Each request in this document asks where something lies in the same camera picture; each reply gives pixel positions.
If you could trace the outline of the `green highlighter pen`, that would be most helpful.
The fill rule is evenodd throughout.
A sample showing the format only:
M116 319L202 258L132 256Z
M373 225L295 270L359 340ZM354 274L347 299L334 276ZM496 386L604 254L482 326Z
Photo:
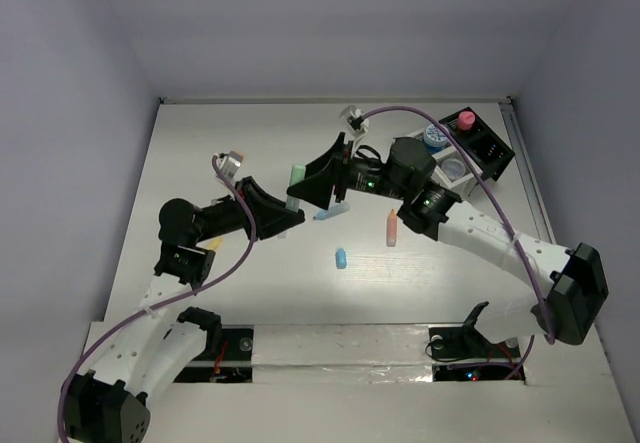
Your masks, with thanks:
M301 182L305 178L306 166L305 165L293 165L290 172L289 187ZM300 200L287 195L285 207L293 212L297 212L299 209Z

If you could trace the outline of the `clear round jar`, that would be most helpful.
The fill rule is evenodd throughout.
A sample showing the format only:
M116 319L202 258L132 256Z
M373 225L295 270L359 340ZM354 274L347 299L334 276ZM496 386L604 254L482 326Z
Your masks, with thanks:
M456 157L449 157L443 160L440 168L450 181L456 181L467 174L466 165Z

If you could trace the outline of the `pink capped tube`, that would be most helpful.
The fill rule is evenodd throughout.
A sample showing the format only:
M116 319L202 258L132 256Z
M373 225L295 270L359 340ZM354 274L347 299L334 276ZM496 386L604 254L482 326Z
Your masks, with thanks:
M461 111L456 119L456 129L460 133L470 131L476 122L476 115L473 111Z

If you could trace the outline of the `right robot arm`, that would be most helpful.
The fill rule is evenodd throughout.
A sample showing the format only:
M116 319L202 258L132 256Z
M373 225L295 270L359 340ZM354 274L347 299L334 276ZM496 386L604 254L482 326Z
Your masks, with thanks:
M474 307L460 331L468 353L482 355L496 342L537 334L582 344L609 294L600 253L586 243L571 249L509 229L433 182L435 167L414 138L396 139L381 162L353 155L339 135L287 193L322 209L349 190L396 199L398 218L414 233L474 254L530 287L526 297L503 306Z

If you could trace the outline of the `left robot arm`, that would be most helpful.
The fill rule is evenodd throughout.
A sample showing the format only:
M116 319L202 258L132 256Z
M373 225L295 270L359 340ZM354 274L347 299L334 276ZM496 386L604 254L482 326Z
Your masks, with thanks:
M216 256L203 242L243 230L254 244L304 220L302 210L287 208L250 177L208 207L180 198L166 202L159 213L159 260L136 312L100 337L63 385L62 441L142 441L151 408L184 368L225 349L220 316L193 303Z

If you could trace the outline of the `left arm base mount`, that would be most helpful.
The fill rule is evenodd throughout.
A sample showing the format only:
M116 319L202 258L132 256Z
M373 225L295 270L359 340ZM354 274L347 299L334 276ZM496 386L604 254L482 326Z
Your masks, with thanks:
M253 327L223 327L216 350L189 362L175 383L241 384L253 380Z

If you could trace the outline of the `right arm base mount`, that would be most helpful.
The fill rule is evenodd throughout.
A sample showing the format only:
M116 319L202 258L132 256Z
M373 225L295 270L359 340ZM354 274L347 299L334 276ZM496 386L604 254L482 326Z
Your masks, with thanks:
M490 343L476 329L488 302L477 304L457 326L431 326L425 354L432 362L435 382L526 380L519 367L522 353L518 341Z

